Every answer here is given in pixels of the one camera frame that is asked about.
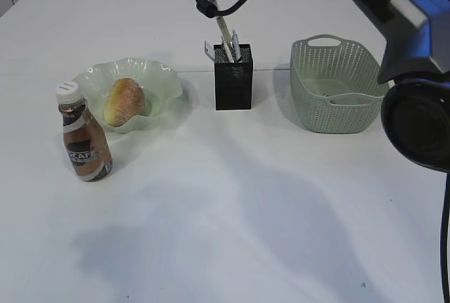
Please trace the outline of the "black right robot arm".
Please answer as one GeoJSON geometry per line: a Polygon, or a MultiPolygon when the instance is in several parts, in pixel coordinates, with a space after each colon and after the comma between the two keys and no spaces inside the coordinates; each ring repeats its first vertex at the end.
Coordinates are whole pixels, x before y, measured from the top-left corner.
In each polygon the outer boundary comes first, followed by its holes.
{"type": "Polygon", "coordinates": [[[386,41],[381,63],[361,44],[292,44],[290,85],[303,125],[353,134],[376,116],[408,160],[449,172],[449,0],[352,0],[386,41]]]}

